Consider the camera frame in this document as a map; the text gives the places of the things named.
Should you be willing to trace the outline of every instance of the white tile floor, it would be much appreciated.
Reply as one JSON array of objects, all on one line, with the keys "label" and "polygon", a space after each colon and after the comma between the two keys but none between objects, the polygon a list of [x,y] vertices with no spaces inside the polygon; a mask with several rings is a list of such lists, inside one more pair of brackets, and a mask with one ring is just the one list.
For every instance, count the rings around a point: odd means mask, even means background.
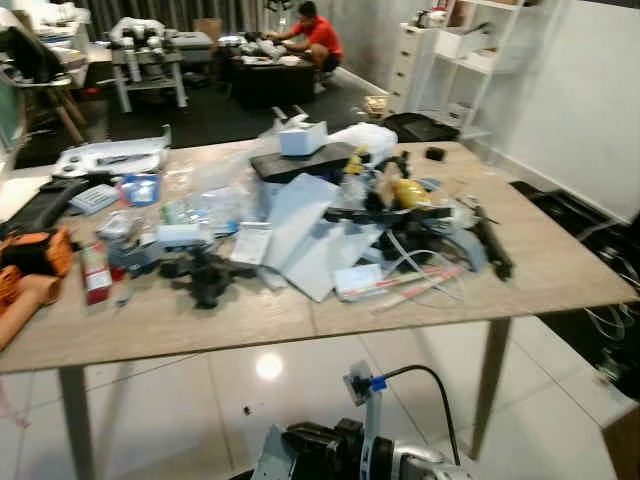
[{"label": "white tile floor", "polygon": [[[427,363],[440,372],[457,434],[469,442],[487,324],[431,327],[87,369],[96,461],[104,479],[222,480],[251,466],[268,427],[362,419],[342,375]],[[0,480],[73,478],[54,372],[5,377],[23,430],[0,413]],[[442,405],[421,374],[394,379],[385,435],[424,439],[449,454]],[[514,322],[504,373],[478,462],[480,479],[612,480],[599,426],[632,408],[535,317]]]}]

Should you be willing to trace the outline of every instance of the dark shorts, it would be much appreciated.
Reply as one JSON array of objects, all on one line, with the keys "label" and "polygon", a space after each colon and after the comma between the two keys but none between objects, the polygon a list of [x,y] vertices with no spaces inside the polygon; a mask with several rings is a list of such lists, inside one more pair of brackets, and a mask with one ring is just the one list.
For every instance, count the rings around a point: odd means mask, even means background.
[{"label": "dark shorts", "polygon": [[333,72],[336,68],[340,66],[340,56],[335,53],[330,53],[327,59],[324,62],[324,66],[322,67],[323,72]]}]

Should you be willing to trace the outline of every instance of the blue connector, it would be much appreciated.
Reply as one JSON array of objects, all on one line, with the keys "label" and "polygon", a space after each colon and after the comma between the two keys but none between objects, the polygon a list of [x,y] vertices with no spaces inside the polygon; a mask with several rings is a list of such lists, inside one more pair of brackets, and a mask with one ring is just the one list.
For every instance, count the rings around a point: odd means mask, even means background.
[{"label": "blue connector", "polygon": [[379,392],[387,388],[387,380],[384,377],[373,377],[371,379],[371,390]]}]

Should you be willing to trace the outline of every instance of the table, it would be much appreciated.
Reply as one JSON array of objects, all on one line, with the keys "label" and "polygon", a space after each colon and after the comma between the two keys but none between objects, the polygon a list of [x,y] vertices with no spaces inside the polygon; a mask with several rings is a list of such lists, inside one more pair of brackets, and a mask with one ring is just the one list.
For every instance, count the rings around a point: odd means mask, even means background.
[{"label": "table", "polygon": [[[136,59],[138,65],[141,67],[144,65],[159,65],[155,55],[151,52],[136,52]],[[118,98],[120,99],[122,111],[125,113],[131,112],[131,102],[129,102],[129,94],[127,92],[132,90],[153,90],[156,88],[174,88],[176,90],[178,106],[185,108],[187,106],[187,95],[184,91],[184,85],[182,84],[182,73],[180,71],[181,61],[182,55],[180,52],[167,53],[163,58],[163,63],[171,67],[170,78],[143,78],[140,82],[131,82],[127,85],[125,75],[122,71],[123,68],[128,68],[126,55],[123,50],[113,50],[111,59],[113,78],[115,78],[116,81],[116,89],[118,90]]]},{"label": "table", "polygon": [[304,104],[315,98],[315,67],[301,60],[293,66],[231,63],[231,94],[243,108]]},{"label": "table", "polygon": [[[224,162],[253,141],[174,150],[168,169]],[[463,146],[431,144],[447,150],[443,163],[424,159],[429,144],[405,144],[415,177],[444,181],[444,188],[474,194],[516,264],[509,283],[490,270],[466,274],[467,301],[448,309],[407,302],[373,315],[371,303],[343,304],[331,296],[313,303],[294,288],[271,292],[256,279],[238,279],[212,311],[194,310],[186,292],[170,289],[156,275],[135,280],[127,306],[112,302],[87,307],[79,266],[65,279],[60,301],[40,310],[4,352],[0,373],[57,368],[77,476],[95,477],[84,367],[275,342],[350,335],[399,328],[492,320],[477,400],[470,456],[477,458],[487,428],[509,334],[520,315],[617,304],[637,300],[634,290],[562,228],[494,174]],[[177,195],[164,184],[163,198]],[[64,221],[74,238],[86,241],[109,210]]]}]

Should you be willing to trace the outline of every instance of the yellow object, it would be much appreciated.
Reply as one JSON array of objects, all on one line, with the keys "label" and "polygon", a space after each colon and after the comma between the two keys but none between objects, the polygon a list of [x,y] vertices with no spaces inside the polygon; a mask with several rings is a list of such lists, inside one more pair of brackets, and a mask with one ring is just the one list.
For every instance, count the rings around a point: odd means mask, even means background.
[{"label": "yellow object", "polygon": [[347,166],[344,167],[344,173],[349,175],[360,175],[364,172],[364,166],[362,165],[362,158],[360,158],[360,155],[364,155],[368,150],[369,147],[367,146],[358,147],[358,149],[353,152],[353,155],[351,155]]},{"label": "yellow object", "polygon": [[415,180],[396,178],[393,180],[393,193],[403,208],[416,208],[419,204],[430,204],[431,197]]}]

